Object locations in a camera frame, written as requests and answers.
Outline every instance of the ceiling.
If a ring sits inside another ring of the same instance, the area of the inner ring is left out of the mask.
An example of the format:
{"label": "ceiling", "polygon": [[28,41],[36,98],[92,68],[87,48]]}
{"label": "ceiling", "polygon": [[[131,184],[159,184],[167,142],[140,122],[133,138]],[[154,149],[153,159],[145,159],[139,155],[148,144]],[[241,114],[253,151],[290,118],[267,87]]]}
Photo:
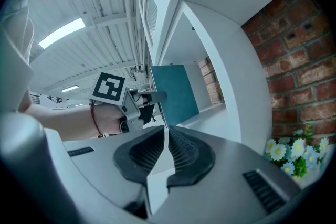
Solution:
{"label": "ceiling", "polygon": [[[132,26],[140,65],[135,8],[131,1]],[[35,76],[33,92],[75,100],[87,100],[99,69],[127,79],[127,87],[149,88],[145,72],[136,69],[125,13],[125,0],[29,0],[29,18],[34,24],[30,66]],[[42,49],[38,43],[61,26],[82,18],[82,28]],[[62,93],[73,85],[79,88]]]}

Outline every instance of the ceiling light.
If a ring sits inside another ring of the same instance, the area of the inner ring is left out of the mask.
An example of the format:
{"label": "ceiling light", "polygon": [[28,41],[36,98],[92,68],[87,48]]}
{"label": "ceiling light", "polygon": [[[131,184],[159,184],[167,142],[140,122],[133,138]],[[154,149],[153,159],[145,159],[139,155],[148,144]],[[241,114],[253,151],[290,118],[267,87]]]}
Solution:
{"label": "ceiling light", "polygon": [[85,24],[81,18],[74,20],[61,28],[57,29],[55,32],[51,33],[45,39],[43,39],[39,45],[42,48],[47,48],[49,45],[53,44],[54,42],[58,41],[62,37],[71,34],[74,31],[77,31],[80,28],[85,27]]}
{"label": "ceiling light", "polygon": [[68,91],[71,91],[71,90],[76,89],[76,88],[78,88],[78,85],[74,85],[74,86],[72,86],[70,88],[66,88],[64,90],[61,90],[61,92],[68,92]]}

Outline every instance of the person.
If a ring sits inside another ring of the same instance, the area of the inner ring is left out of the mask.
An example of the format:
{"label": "person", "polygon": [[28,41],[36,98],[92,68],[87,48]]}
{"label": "person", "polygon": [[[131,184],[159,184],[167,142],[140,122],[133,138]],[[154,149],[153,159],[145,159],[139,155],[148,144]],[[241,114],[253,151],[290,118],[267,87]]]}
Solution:
{"label": "person", "polygon": [[[7,0],[1,14],[1,27],[6,37],[29,62],[31,44],[34,40],[34,25],[29,19],[28,0]],[[37,119],[45,128],[56,130],[63,141],[87,139],[99,132],[91,117],[89,106],[73,109],[52,110],[32,103],[29,89],[24,94],[18,109]],[[117,106],[95,106],[95,120],[101,133],[119,134],[122,112]]]}

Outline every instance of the red string bracelet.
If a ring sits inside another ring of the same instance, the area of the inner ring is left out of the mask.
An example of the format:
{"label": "red string bracelet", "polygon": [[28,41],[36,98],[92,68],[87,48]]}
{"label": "red string bracelet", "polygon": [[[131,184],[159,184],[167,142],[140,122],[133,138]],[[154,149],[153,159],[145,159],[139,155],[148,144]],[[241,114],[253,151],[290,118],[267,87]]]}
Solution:
{"label": "red string bracelet", "polygon": [[97,131],[98,131],[98,133],[99,133],[99,136],[98,136],[98,137],[103,137],[103,134],[100,132],[100,130],[99,130],[99,128],[98,128],[98,125],[97,125],[97,123],[96,123],[96,119],[95,119],[95,117],[94,117],[94,111],[93,111],[93,107],[94,107],[94,106],[95,106],[95,105],[94,105],[93,103],[90,104],[91,117],[92,117],[92,119],[93,119],[93,123],[95,124],[95,126],[96,126],[96,128],[97,128]]}

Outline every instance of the flower bouquet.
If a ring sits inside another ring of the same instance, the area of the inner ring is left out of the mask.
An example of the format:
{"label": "flower bouquet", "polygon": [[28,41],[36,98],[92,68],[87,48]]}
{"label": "flower bouquet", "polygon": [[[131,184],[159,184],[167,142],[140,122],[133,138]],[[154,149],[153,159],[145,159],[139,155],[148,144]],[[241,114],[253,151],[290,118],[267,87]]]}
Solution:
{"label": "flower bouquet", "polygon": [[303,177],[308,170],[317,168],[324,159],[328,139],[323,138],[320,145],[312,145],[312,125],[293,132],[294,137],[282,137],[278,143],[270,139],[266,143],[264,157],[278,166],[289,176]]}

